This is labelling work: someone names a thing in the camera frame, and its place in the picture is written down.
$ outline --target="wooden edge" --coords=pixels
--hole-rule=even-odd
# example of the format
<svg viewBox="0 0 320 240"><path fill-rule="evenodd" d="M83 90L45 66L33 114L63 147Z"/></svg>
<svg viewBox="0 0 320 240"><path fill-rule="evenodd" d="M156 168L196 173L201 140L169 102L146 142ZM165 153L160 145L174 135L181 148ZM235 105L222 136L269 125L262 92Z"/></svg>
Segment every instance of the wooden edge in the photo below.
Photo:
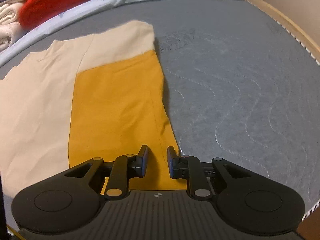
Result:
<svg viewBox="0 0 320 240"><path fill-rule="evenodd" d="M278 21L291 33L292 36L300 41L303 47L306 47L307 50L310 51L310 53L318 60L318 62L320 62L320 46L289 17L287 17L282 12L263 0L247 1L258 7L261 11L268 14L274 20Z"/></svg>

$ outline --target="gray fabric surface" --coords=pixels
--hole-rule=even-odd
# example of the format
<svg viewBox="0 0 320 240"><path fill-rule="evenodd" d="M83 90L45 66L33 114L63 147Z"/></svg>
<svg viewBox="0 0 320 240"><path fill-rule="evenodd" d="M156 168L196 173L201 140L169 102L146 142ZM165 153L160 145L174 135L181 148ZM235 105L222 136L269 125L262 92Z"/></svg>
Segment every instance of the gray fabric surface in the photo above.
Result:
<svg viewBox="0 0 320 240"><path fill-rule="evenodd" d="M181 151L206 162L223 157L286 184L308 210L320 193L320 69L280 25L245 1L162 0L102 12L21 52L0 68L0 78L55 39L132 19L154 26L164 105Z"/></svg>

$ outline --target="metal rivet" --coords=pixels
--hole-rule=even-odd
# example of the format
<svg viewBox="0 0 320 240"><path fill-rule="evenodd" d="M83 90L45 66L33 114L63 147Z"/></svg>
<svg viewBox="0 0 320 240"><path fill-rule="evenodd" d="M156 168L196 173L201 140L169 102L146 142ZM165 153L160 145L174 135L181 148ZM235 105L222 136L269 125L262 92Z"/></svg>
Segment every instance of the metal rivet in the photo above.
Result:
<svg viewBox="0 0 320 240"><path fill-rule="evenodd" d="M110 197L119 197L122 194L122 190L118 188L111 188L106 192L106 194Z"/></svg>
<svg viewBox="0 0 320 240"><path fill-rule="evenodd" d="M210 195L210 191L204 188L200 188L195 191L195 194L198 197L207 197Z"/></svg>

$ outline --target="yellow and beige garment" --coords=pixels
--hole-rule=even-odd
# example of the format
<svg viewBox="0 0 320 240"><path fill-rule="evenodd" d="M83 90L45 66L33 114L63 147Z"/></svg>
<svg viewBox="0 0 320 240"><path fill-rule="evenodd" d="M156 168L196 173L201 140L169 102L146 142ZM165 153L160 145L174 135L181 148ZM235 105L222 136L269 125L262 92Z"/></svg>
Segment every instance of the yellow and beige garment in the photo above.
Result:
<svg viewBox="0 0 320 240"><path fill-rule="evenodd" d="M147 144L147 174L134 189L185 189L166 149L178 150L162 103L163 73L152 25L131 21L101 34L54 41L0 81L0 170L4 193L93 157L113 161Z"/></svg>

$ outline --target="white towel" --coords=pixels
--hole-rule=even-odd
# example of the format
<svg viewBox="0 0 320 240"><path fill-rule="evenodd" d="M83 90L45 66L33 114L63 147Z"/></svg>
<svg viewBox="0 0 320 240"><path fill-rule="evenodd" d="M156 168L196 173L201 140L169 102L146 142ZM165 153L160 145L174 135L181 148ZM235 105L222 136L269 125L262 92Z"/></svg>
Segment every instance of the white towel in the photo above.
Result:
<svg viewBox="0 0 320 240"><path fill-rule="evenodd" d="M19 22L0 26L0 52L14 44L24 34Z"/></svg>
<svg viewBox="0 0 320 240"><path fill-rule="evenodd" d="M8 4L0 7L0 25L6 25L9 23L13 23L18 20L19 11L23 3L13 3Z"/></svg>

